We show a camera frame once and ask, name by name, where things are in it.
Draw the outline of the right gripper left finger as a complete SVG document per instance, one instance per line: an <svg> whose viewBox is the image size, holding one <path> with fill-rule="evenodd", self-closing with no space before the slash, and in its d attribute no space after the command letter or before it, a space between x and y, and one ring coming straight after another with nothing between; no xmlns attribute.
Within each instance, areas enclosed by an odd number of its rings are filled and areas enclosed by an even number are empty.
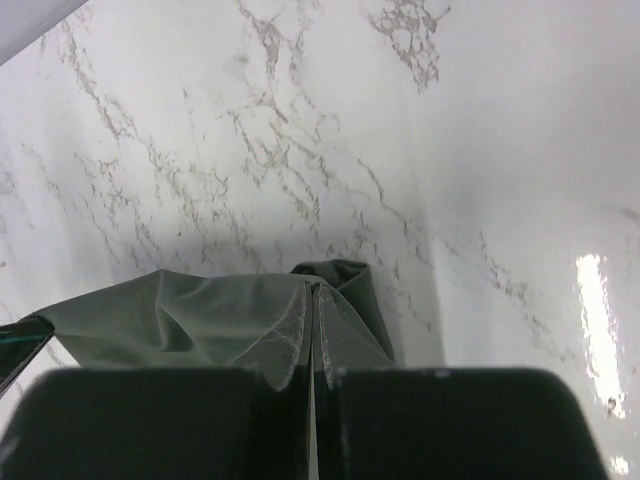
<svg viewBox="0 0 640 480"><path fill-rule="evenodd" d="M18 404L5 479L305 479L311 290L219 368L57 369Z"/></svg>

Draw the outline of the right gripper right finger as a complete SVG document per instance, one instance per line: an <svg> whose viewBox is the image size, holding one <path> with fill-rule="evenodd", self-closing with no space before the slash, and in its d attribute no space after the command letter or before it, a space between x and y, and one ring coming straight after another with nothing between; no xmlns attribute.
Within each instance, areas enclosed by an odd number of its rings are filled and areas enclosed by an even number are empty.
<svg viewBox="0 0 640 480"><path fill-rule="evenodd" d="M313 293L322 479L603 479L572 390L535 368L395 366L325 286Z"/></svg>

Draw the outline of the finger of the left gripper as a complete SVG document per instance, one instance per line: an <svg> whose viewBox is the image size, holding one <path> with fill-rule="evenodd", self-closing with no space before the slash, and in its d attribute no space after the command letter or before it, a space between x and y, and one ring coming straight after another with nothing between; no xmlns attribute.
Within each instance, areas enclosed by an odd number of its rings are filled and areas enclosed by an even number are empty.
<svg viewBox="0 0 640 480"><path fill-rule="evenodd" d="M1 389L7 390L53 338L54 326L42 317L28 317L1 326Z"/></svg>

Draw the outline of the dark grey t shirt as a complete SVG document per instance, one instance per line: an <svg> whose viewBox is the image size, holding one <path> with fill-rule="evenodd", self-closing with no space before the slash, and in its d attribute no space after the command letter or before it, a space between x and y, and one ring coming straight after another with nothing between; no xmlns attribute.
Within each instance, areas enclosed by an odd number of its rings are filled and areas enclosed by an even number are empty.
<svg viewBox="0 0 640 480"><path fill-rule="evenodd" d="M314 320L340 364L394 362L371 268L350 260L215 278L158 270L38 314L86 368L256 365L282 378Z"/></svg>

